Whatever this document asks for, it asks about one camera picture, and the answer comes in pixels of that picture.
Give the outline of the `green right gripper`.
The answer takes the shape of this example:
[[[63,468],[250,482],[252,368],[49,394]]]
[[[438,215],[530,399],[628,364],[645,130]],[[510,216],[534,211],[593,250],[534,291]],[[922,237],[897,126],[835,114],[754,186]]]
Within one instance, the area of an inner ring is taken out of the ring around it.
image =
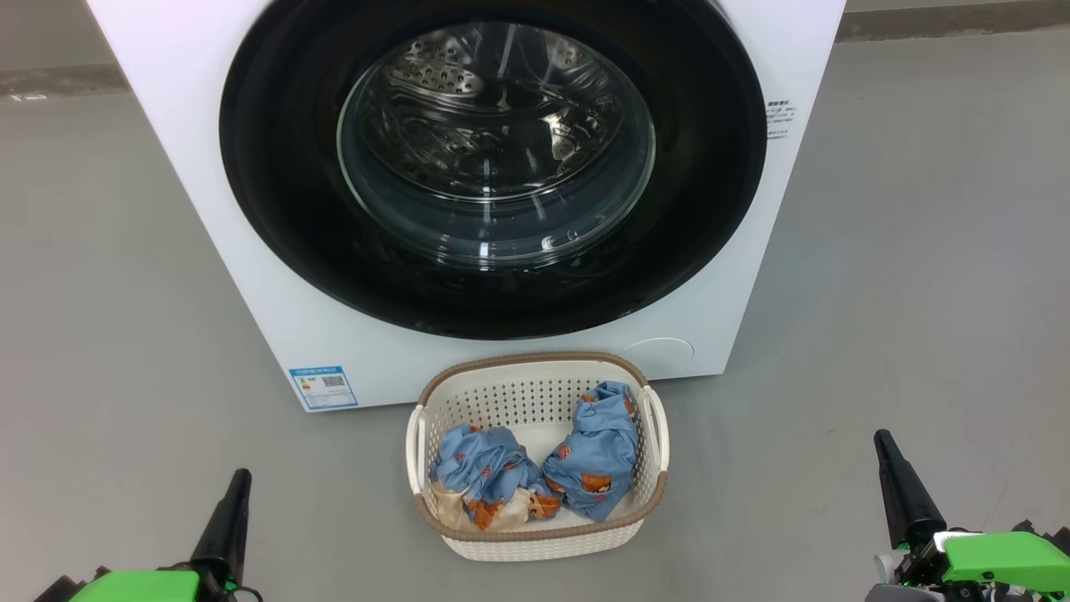
[[[1002,532],[945,530],[946,521],[893,434],[877,430],[874,448],[895,552],[875,557],[878,583],[867,592],[868,601],[1069,599],[1066,526],[1037,532],[1023,521]]]

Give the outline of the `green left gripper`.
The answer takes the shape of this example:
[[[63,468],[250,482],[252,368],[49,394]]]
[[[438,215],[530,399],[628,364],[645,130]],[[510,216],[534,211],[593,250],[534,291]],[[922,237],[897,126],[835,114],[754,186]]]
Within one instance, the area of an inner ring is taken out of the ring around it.
[[[259,591],[242,585],[253,474],[236,469],[192,552],[190,564],[156,570],[97,569],[95,578],[56,578],[37,601],[236,601]]]

